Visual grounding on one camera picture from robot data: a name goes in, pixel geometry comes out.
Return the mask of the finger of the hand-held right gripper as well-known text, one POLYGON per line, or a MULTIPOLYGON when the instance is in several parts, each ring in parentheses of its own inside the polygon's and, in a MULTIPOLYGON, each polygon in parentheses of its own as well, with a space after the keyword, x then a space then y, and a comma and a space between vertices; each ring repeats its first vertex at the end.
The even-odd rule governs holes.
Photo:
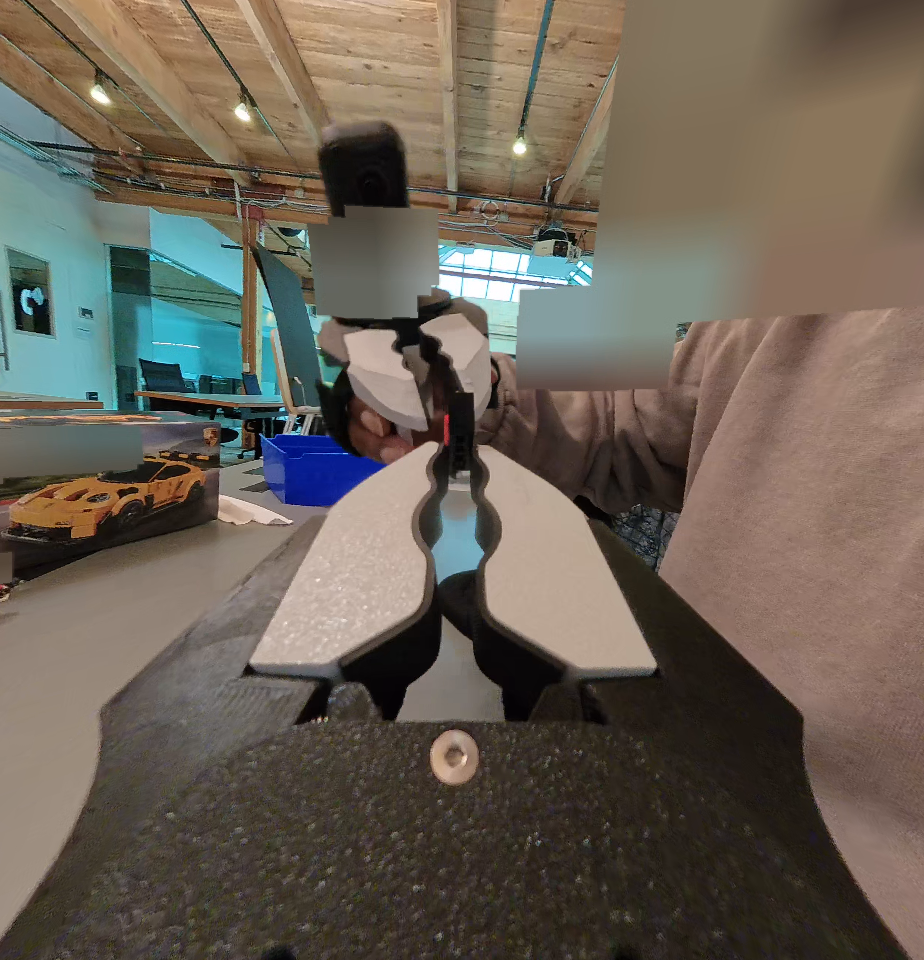
POLYGON ((429 366, 416 346, 405 357, 396 341, 395 330, 345 333, 349 383, 355 396, 397 431, 427 433, 434 411, 429 366))
POLYGON ((422 346, 442 358, 462 393, 471 394, 474 412, 485 413, 492 400, 489 340, 464 314, 443 314, 422 325, 422 346))

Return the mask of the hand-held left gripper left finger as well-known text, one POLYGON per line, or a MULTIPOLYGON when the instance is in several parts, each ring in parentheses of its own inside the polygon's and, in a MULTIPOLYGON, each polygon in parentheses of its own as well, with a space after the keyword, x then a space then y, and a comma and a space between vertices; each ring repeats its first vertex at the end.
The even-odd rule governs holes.
POLYGON ((431 553, 442 533, 441 456, 427 442, 330 509, 249 659, 252 673, 359 684, 396 719, 441 648, 431 553))

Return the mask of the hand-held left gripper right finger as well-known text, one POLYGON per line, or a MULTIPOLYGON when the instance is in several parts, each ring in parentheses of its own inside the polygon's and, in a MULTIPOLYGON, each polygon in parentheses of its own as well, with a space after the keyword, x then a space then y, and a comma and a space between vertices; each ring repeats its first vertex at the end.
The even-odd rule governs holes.
POLYGON ((490 447, 472 463, 478 666, 508 719, 553 686, 642 679, 658 665, 585 514, 490 447))

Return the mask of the thin black brick plate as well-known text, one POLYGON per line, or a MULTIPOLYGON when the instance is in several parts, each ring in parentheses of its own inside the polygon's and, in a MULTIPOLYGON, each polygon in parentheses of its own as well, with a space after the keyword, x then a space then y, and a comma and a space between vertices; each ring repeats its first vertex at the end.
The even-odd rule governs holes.
POLYGON ((445 447, 448 475, 457 480, 470 473, 475 437, 474 395, 454 390, 447 400, 446 413, 452 417, 452 444, 445 447))

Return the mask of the person's right forearm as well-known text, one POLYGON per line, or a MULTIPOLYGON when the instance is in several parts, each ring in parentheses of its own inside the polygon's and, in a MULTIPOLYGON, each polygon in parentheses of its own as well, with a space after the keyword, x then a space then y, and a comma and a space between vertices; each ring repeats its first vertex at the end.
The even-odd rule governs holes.
POLYGON ((476 438, 607 514, 679 512, 707 347, 692 326, 675 345, 668 384, 636 390, 522 390, 515 362, 492 354, 495 406, 476 438))

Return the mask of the grey desk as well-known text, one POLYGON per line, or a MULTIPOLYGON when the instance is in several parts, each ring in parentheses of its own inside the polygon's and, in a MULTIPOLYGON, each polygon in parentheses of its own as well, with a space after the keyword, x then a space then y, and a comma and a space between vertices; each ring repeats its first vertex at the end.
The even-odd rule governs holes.
POLYGON ((223 493, 291 525, 213 521, 81 558, 0 604, 0 940, 52 866, 92 785, 99 712, 186 627, 324 509, 284 506, 260 468, 223 493))

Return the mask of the person's right hand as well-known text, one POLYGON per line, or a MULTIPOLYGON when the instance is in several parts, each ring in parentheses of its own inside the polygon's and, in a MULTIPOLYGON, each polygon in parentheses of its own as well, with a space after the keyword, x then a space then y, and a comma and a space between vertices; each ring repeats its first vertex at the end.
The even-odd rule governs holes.
POLYGON ((356 454, 385 466, 414 450, 413 443, 400 437, 390 421, 357 397, 348 402, 348 440, 356 454))

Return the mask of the blue patterned fabric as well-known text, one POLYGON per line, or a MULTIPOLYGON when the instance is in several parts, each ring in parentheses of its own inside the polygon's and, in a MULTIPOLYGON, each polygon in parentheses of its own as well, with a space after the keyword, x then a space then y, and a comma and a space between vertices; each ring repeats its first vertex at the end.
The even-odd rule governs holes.
POLYGON ((612 517, 612 531, 650 570, 659 573, 680 519, 677 511, 636 505, 612 517))

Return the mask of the dark leaning board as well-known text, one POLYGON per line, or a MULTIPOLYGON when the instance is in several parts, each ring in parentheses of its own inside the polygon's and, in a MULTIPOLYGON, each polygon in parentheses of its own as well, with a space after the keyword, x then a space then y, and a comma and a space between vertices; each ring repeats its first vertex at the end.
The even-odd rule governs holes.
POLYGON ((263 246, 255 246, 252 253, 272 303, 288 371, 300 378, 308 400, 319 406, 317 385, 322 381, 322 371, 301 280, 263 246))

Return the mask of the blue plastic bin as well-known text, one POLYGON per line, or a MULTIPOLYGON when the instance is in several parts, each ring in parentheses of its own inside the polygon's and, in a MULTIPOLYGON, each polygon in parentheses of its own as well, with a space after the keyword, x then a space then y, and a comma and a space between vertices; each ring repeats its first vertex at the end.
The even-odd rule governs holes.
POLYGON ((330 508, 383 469, 324 436, 279 434, 261 438, 261 449, 269 490, 291 506, 330 508))

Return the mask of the ceiling projector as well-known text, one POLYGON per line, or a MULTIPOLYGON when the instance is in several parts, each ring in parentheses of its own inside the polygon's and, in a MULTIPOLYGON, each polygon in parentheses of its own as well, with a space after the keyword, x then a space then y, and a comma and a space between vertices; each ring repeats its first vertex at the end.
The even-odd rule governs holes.
POLYGON ((532 256, 559 259, 565 263, 578 263, 584 255, 584 250, 577 242, 578 239, 578 234, 562 226, 543 226, 534 238, 532 256))

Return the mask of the long background table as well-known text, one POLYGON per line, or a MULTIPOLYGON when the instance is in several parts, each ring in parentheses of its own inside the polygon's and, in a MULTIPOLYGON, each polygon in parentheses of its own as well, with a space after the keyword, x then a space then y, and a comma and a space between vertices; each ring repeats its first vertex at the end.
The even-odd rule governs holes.
POLYGON ((251 421, 263 418, 279 418, 287 415, 280 397, 243 393, 191 393, 183 391, 137 390, 138 400, 160 402, 171 412, 184 409, 226 411, 227 419, 251 421))

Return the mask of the black office chair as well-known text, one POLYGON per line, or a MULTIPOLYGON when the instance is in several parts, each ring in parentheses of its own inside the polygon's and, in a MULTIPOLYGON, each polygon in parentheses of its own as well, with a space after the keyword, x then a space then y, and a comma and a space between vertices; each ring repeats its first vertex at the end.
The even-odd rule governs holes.
POLYGON ((139 360, 144 392, 191 395, 196 392, 193 382, 185 380, 180 365, 139 360))

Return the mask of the person's beige sweatshirt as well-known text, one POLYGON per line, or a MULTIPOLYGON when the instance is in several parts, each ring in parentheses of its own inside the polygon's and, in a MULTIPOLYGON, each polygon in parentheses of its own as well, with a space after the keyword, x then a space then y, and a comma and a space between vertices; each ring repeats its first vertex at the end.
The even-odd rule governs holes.
POLYGON ((701 326, 663 575, 802 712, 829 829, 924 958, 924 308, 701 326))

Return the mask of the toy car box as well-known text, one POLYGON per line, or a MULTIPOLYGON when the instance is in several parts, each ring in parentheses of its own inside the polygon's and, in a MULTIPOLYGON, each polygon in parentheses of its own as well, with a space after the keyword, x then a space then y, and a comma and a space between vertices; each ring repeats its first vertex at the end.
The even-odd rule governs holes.
POLYGON ((0 410, 0 577, 215 521, 223 438, 188 414, 0 410))

